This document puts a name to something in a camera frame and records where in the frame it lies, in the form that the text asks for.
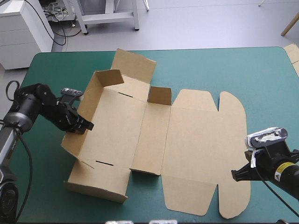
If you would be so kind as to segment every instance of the wooden leg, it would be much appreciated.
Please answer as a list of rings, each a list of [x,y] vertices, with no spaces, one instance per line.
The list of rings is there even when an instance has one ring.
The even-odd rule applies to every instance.
[[[284,29],[284,31],[282,31],[281,35],[285,36],[287,34],[287,32],[290,31],[290,29],[295,25],[295,23],[299,20],[299,13],[297,13],[297,15],[295,15],[295,17],[292,19],[292,21],[289,23],[289,25],[287,25],[287,27]]]

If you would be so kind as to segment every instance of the green table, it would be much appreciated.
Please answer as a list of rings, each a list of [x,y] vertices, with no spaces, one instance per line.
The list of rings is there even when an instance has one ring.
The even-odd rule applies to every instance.
[[[221,91],[240,99],[247,114],[248,133],[271,126],[285,127],[290,149],[299,147],[299,79],[282,48],[154,50],[138,53],[158,62],[151,84],[172,88],[174,100],[181,89],[210,91],[218,105]],[[109,69],[114,52],[41,53],[35,56],[23,86],[48,84],[54,94],[63,87],[84,90],[95,70]],[[39,117],[24,134],[33,156],[32,190],[21,222],[105,222],[177,219],[180,222],[275,222],[298,219],[261,182],[252,182],[247,209],[225,220],[218,212],[218,193],[208,213],[195,216],[167,210],[161,177],[133,172],[127,190],[128,200],[118,204],[67,191],[67,180],[75,162],[64,151],[64,133]],[[20,202],[28,181],[28,161],[19,144],[12,161],[19,177]],[[275,188],[294,209],[299,203]]]

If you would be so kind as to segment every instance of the cardboard piece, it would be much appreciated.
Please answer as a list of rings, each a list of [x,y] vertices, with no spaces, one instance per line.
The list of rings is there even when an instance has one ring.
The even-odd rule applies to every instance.
[[[187,105],[184,99],[202,100]],[[230,170],[246,163],[246,134],[244,108],[232,94],[221,93],[218,111],[209,92],[182,90],[171,108],[163,160],[167,207],[178,210],[183,204],[183,211],[204,215],[218,185],[219,211],[224,218],[245,210],[250,182],[235,182]],[[173,197],[186,192],[188,200]]]
[[[299,48],[296,44],[292,43],[284,47],[286,53],[288,54],[292,64],[299,61]]]
[[[246,163],[242,104],[223,92],[218,111],[209,92],[182,90],[171,106],[171,89],[150,87],[155,66],[119,49],[94,73],[78,111],[95,126],[63,139],[78,159],[65,187],[122,203],[131,170],[162,174],[169,209],[206,214],[218,184],[221,215],[237,216],[250,197],[250,182],[230,174]]]

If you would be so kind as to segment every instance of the white cabinet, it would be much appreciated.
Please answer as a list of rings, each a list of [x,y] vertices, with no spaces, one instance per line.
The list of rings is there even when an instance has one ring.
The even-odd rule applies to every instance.
[[[54,34],[37,0],[29,0]],[[32,7],[23,0],[10,0],[0,6],[0,63],[5,69],[29,67],[40,52],[51,52],[53,41]]]

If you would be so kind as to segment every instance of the white table leg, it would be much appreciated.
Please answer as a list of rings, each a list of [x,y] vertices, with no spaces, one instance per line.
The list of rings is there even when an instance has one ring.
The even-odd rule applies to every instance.
[[[149,2],[148,0],[143,0],[143,3],[144,3],[144,6],[146,8],[146,11],[149,11],[150,10],[150,7],[149,7]]]
[[[132,0],[132,5],[133,5],[133,16],[134,16],[135,30],[139,30],[137,1],[136,0]]]
[[[87,32],[87,29],[86,29],[85,24],[83,22],[83,19],[82,19],[83,11],[82,11],[80,2],[78,2],[78,0],[71,0],[71,3],[74,6],[75,13],[77,15],[78,22],[79,22],[79,25],[81,27],[82,33],[87,34],[88,32]]]

